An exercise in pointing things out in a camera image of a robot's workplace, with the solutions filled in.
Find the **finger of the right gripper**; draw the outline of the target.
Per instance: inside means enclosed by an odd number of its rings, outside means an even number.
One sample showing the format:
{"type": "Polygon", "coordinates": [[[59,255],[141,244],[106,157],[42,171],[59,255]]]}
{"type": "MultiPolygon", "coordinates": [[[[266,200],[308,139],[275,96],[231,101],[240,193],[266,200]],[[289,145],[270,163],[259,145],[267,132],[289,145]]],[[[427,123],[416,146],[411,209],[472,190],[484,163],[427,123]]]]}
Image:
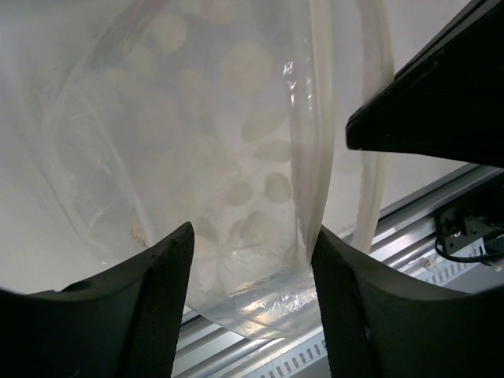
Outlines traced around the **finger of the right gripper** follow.
{"type": "Polygon", "coordinates": [[[503,3],[471,1],[346,125],[351,150],[503,166],[503,3]]]}

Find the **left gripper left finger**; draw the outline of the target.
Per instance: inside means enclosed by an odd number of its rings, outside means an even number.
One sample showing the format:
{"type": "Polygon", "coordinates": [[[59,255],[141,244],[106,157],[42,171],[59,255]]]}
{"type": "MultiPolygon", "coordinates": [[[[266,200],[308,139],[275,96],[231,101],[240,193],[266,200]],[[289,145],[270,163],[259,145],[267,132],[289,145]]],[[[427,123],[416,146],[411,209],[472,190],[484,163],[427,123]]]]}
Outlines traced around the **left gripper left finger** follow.
{"type": "Polygon", "coordinates": [[[170,376],[194,246],[185,223],[61,291],[2,291],[2,376],[170,376]]]}

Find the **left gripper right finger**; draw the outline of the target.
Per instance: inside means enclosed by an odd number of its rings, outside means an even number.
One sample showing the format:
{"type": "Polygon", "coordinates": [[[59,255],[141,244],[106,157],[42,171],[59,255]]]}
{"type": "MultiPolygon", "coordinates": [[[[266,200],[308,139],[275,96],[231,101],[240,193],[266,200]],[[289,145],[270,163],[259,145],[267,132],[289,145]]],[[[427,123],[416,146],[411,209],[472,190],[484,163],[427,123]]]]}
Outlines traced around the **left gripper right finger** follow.
{"type": "Polygon", "coordinates": [[[312,268],[334,377],[500,377],[503,289],[407,276],[320,230],[312,268]]]}

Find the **clear zip top bag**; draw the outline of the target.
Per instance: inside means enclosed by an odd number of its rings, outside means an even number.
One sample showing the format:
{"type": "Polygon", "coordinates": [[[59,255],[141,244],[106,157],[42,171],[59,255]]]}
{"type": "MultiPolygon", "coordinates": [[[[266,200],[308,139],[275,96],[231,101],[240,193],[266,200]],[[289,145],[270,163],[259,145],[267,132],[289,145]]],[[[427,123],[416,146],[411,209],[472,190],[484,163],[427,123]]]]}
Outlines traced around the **clear zip top bag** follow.
{"type": "Polygon", "coordinates": [[[195,232],[186,305],[252,339],[319,325],[322,225],[368,252],[382,1],[4,1],[1,286],[59,290],[195,232]]]}

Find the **aluminium mounting rail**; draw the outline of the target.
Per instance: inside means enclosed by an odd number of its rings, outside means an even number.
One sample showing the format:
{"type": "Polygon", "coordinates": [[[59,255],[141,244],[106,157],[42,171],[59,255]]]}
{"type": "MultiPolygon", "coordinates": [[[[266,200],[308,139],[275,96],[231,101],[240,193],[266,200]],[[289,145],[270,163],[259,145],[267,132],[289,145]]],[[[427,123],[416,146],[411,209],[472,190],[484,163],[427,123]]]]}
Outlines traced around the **aluminium mounting rail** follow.
{"type": "MultiPolygon", "coordinates": [[[[436,256],[434,212],[503,177],[502,169],[468,165],[384,210],[372,257],[415,278],[449,286],[477,277],[481,266],[436,256]]],[[[172,370],[174,377],[328,377],[321,325],[293,339],[251,340],[194,312],[185,313],[172,370]]]]}

